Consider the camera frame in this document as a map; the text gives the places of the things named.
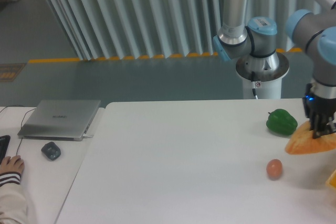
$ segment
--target cable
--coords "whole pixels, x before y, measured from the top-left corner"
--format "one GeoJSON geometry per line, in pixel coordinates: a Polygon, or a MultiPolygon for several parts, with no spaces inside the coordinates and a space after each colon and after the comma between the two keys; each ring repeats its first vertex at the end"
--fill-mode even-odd
{"type": "Polygon", "coordinates": [[[6,106],[6,107],[4,107],[4,108],[0,111],[0,113],[3,112],[4,109],[9,108],[9,107],[24,107],[24,106],[23,106],[23,105],[10,105],[10,106],[6,106]]]}
{"type": "MultiPolygon", "coordinates": [[[[27,115],[30,111],[33,111],[33,110],[36,110],[36,109],[32,109],[32,110],[27,111],[26,114],[23,116],[22,121],[21,121],[21,129],[22,129],[22,124],[23,124],[23,121],[24,121],[26,115],[27,115]]],[[[20,148],[20,146],[21,146],[22,139],[23,139],[23,137],[21,137],[21,141],[20,141],[20,143],[19,143],[19,146],[17,147],[17,150],[16,150],[16,156],[17,156],[17,153],[18,153],[19,148],[20,148]]]]}
{"type": "Polygon", "coordinates": [[[258,96],[257,96],[257,93],[256,93],[256,89],[252,89],[252,93],[253,93],[255,99],[258,100],[258,96]]]}
{"type": "Polygon", "coordinates": [[[251,73],[251,83],[252,83],[252,93],[253,96],[256,100],[258,100],[258,96],[257,96],[257,92],[256,92],[256,73],[254,73],[254,71],[252,71],[251,73]]]}

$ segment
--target bread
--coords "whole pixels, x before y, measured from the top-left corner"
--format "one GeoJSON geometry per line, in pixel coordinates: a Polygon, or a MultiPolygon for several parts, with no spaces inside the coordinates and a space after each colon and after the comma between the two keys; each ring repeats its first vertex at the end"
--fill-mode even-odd
{"type": "Polygon", "coordinates": [[[297,128],[286,145],[288,154],[311,154],[336,149],[336,133],[313,139],[313,131],[309,129],[309,121],[297,128]]]}

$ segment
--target laptop logo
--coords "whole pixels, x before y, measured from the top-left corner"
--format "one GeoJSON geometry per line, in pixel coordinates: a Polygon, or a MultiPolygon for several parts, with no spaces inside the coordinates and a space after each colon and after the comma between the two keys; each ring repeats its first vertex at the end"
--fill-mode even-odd
{"type": "Polygon", "coordinates": [[[67,115],[53,115],[52,118],[67,118],[67,115]]]}

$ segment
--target yellow floor stripe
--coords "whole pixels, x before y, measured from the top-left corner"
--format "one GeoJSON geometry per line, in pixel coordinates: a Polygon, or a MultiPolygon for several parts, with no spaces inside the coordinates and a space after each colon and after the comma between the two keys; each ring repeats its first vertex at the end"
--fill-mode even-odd
{"type": "Polygon", "coordinates": [[[298,47],[293,47],[288,52],[302,52],[302,49],[298,47]]]}
{"type": "MultiPolygon", "coordinates": [[[[276,50],[277,52],[284,53],[284,51],[281,48],[278,48],[276,50]]],[[[301,48],[291,48],[288,52],[302,52],[301,48]]],[[[195,52],[191,52],[187,54],[187,57],[210,57],[210,56],[218,56],[217,52],[214,52],[213,55],[211,55],[209,52],[205,52],[203,54],[197,54],[195,52]]],[[[164,55],[155,55],[153,56],[153,59],[164,59],[164,55]]],[[[173,54],[170,55],[169,58],[184,58],[182,54],[173,54]]],[[[142,55],[138,59],[150,59],[148,55],[142,55]]],[[[105,57],[100,57],[95,60],[91,61],[105,61],[105,60],[120,60],[118,56],[112,56],[109,59],[106,59],[105,57]]],[[[125,56],[122,58],[122,60],[135,60],[133,56],[125,56]]],[[[79,58],[59,58],[59,59],[35,59],[35,60],[30,60],[28,63],[51,63],[51,62],[77,62],[80,61],[79,58]]]]}

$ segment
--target green bell pepper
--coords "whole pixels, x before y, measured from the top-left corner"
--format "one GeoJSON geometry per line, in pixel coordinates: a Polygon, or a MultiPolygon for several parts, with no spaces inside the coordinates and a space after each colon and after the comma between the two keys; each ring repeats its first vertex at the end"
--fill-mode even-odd
{"type": "Polygon", "coordinates": [[[266,126],[275,133],[289,136],[296,130],[298,122],[286,110],[277,109],[269,113],[266,126]]]}

